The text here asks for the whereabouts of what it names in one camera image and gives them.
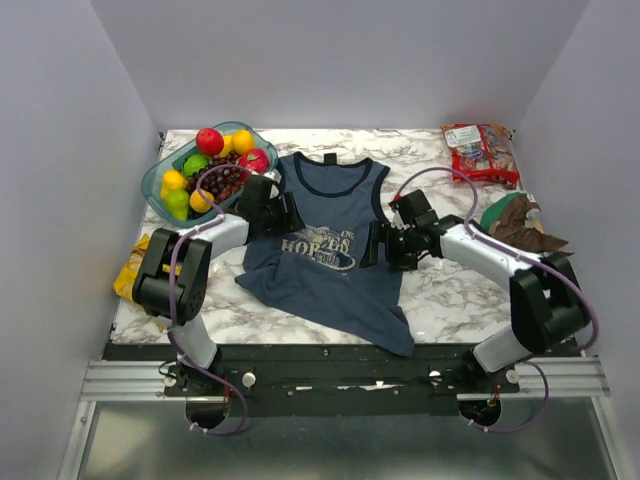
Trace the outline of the blue printed tank top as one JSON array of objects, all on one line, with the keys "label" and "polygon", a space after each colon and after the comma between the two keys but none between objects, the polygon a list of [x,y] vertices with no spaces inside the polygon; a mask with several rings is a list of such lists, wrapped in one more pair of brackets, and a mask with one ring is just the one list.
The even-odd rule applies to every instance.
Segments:
[{"label": "blue printed tank top", "polygon": [[402,275],[383,257],[363,268],[369,226],[386,219],[387,166],[370,158],[326,165],[300,152],[277,169],[303,229],[252,241],[235,282],[262,304],[410,357],[415,342],[399,305]]}]

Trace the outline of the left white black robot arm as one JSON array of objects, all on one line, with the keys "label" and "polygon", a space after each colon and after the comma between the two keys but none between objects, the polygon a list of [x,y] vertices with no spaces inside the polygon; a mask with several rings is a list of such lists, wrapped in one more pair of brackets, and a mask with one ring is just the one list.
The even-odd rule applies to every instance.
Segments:
[{"label": "left white black robot arm", "polygon": [[233,208],[187,230],[160,228],[151,235],[132,298],[146,314],[165,320],[178,360],[190,366],[187,382],[197,393],[214,393],[222,380],[213,364],[217,345],[200,314],[211,261],[253,240],[304,227],[293,193],[268,176],[251,175]]}]

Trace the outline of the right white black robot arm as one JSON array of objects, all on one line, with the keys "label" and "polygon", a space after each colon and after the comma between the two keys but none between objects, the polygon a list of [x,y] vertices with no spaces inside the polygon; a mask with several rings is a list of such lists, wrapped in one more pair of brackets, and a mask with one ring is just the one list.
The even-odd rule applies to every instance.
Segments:
[{"label": "right white black robot arm", "polygon": [[473,347],[460,367],[467,389],[485,390],[497,371],[543,354],[591,324],[593,315],[565,254],[518,250],[488,237],[468,219],[439,217],[420,190],[396,196],[391,207],[393,221],[370,223],[361,267],[385,259],[392,270],[412,271],[427,255],[465,266],[509,295],[509,326]]}]

